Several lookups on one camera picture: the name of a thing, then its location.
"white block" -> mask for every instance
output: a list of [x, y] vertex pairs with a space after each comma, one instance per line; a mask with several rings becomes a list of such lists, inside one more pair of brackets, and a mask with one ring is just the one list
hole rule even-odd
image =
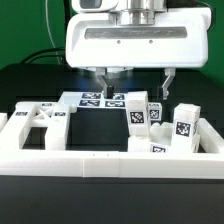
[[131, 136], [148, 136], [151, 126], [148, 114], [148, 94], [130, 92], [126, 98], [126, 114]]
[[173, 120], [180, 120], [188, 123], [195, 123], [200, 117], [200, 106], [193, 104], [179, 104], [174, 110]]
[[151, 142], [150, 152], [151, 153], [168, 153], [169, 146]]
[[83, 177], [118, 177], [119, 152], [89, 152], [83, 160]]
[[148, 106], [147, 91], [129, 92], [126, 97], [127, 110], [145, 110]]
[[161, 126], [159, 123], [154, 123], [150, 128], [150, 137], [154, 143], [170, 146], [172, 132], [172, 123], [163, 122]]
[[172, 153], [194, 153], [198, 151], [200, 142], [200, 135], [195, 134], [192, 139], [172, 139], [171, 150]]
[[161, 121], [162, 120], [162, 104], [151, 102], [149, 106], [149, 117], [151, 121]]
[[198, 119], [200, 106], [179, 104], [174, 110], [172, 152], [195, 152], [198, 143]]
[[46, 150], [65, 150], [70, 121], [70, 106], [57, 104], [45, 135]]
[[208, 121], [200, 118], [198, 128], [200, 143], [207, 153], [224, 153], [224, 140]]
[[83, 152], [46, 150], [4, 151], [0, 156], [0, 174], [82, 177]]
[[24, 106], [37, 106], [46, 111], [55, 106], [55, 102], [36, 102], [36, 101], [22, 101], [16, 104], [16, 109], [23, 108]]
[[35, 116], [35, 105], [19, 107], [0, 133], [1, 149], [22, 149], [30, 132], [30, 121]]
[[120, 153], [120, 178], [223, 179], [218, 154]]
[[128, 152], [150, 152], [151, 138], [149, 136], [130, 136]]
[[6, 113], [0, 113], [0, 133], [8, 121]]

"white rectangular block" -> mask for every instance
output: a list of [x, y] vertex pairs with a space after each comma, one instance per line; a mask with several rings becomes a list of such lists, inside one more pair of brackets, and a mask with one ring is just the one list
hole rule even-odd
[[200, 143], [207, 153], [224, 153], [224, 140], [220, 134], [206, 121], [200, 118], [198, 122]]
[[89, 152], [83, 160], [83, 177], [118, 177], [119, 152]]
[[45, 135], [46, 150], [65, 150], [70, 121], [70, 106], [55, 105], [51, 121]]
[[150, 152], [151, 138], [149, 136], [130, 136], [128, 152]]
[[148, 106], [147, 91], [129, 92], [126, 97], [127, 110], [145, 110]]
[[200, 142], [200, 135], [195, 134], [192, 139], [172, 139], [171, 150], [172, 153], [194, 153], [198, 151]]
[[82, 177], [83, 152], [46, 150], [3, 152], [0, 156], [0, 173], [20, 176]]
[[131, 136], [149, 136], [151, 126], [148, 113], [148, 94], [130, 92], [126, 98], [126, 114], [129, 134]]
[[195, 123], [200, 117], [201, 107], [193, 104], [179, 104], [174, 110], [173, 120]]
[[150, 128], [152, 142], [161, 145], [171, 145], [172, 133], [172, 123], [163, 122], [161, 126], [158, 123], [154, 123]]
[[223, 179], [219, 154], [120, 153], [120, 178]]
[[22, 149], [30, 132], [30, 122], [35, 116], [35, 105], [18, 108], [0, 133], [1, 149]]

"cable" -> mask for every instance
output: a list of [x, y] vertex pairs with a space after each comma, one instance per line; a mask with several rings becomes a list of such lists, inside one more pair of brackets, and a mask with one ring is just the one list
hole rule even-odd
[[51, 29], [50, 29], [50, 23], [49, 23], [49, 13], [48, 13], [48, 0], [45, 0], [45, 13], [46, 13], [46, 24], [47, 24], [47, 31], [48, 31], [48, 35], [50, 37], [50, 41], [51, 44], [53, 46], [53, 48], [56, 48], [56, 45], [54, 43], [54, 39], [52, 37], [52, 33], [51, 33]]
[[27, 61], [29, 61], [31, 58], [38, 56], [40, 54], [45, 54], [45, 53], [49, 53], [49, 52], [58, 52], [58, 51], [64, 51], [65, 48], [64, 47], [58, 47], [58, 48], [50, 48], [50, 49], [45, 49], [45, 50], [41, 50], [41, 51], [37, 51], [29, 56], [27, 56], [26, 58], [24, 58], [20, 63], [21, 64], [25, 64]]
[[209, 31], [213, 27], [213, 25], [215, 23], [215, 12], [214, 12], [213, 8], [209, 4], [207, 4], [205, 2], [198, 2], [198, 1], [196, 1], [196, 3], [198, 5], [208, 7], [211, 10], [211, 24], [210, 24], [210, 26], [208, 28], [208, 31]]
[[38, 59], [41, 59], [41, 58], [55, 58], [55, 57], [58, 57], [58, 58], [62, 58], [64, 57], [65, 55], [64, 54], [61, 54], [61, 55], [41, 55], [41, 56], [38, 56], [38, 57], [35, 57], [34, 59], [32, 59], [29, 64], [32, 64], [32, 62], [38, 60]]

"metal cylinder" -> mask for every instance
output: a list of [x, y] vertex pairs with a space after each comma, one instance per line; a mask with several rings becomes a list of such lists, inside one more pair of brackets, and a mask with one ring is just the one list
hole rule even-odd
[[154, 12], [149, 10], [123, 10], [120, 12], [119, 25], [153, 25], [154, 24]]
[[127, 9], [165, 11], [167, 0], [127, 0]]
[[153, 10], [154, 0], [127, 0], [127, 9]]

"black surface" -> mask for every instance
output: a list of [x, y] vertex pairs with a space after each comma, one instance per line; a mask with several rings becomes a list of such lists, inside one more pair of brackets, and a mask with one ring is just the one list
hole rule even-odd
[[[147, 90], [149, 100], [157, 101], [157, 86], [163, 78], [160, 70], [135, 70], [132, 77], [109, 82], [115, 92]], [[11, 65], [0, 71], [0, 111], [12, 113], [15, 103], [23, 100], [57, 101], [63, 91], [69, 90], [100, 92], [101, 86], [96, 79], [66, 73], [59, 66]], [[164, 121], [172, 122], [173, 109], [179, 103], [198, 104], [201, 116], [223, 135], [223, 90], [192, 70], [178, 70], [169, 90], [168, 100], [161, 101]], [[100, 150], [99, 142], [108, 146], [111, 139], [119, 145], [124, 139], [110, 127], [124, 128], [125, 118], [119, 110], [108, 113], [113, 118], [109, 121], [102, 111], [79, 110], [71, 126], [81, 128], [84, 122], [88, 137], [90, 133], [96, 136], [91, 147]], [[108, 122], [98, 126], [99, 132], [108, 135], [106, 143], [90, 128], [98, 124], [99, 118]], [[73, 133], [79, 136], [79, 147], [87, 137], [83, 129]], [[44, 130], [34, 132], [44, 135]], [[39, 144], [35, 136], [31, 136], [31, 142]], [[223, 209], [223, 180], [0, 176], [0, 224], [220, 224]]]
[[186, 8], [186, 7], [196, 7], [196, 0], [167, 0], [168, 8]]
[[[23, 149], [45, 149], [46, 128], [32, 128]], [[66, 150], [127, 151], [125, 110], [79, 109], [71, 114]]]

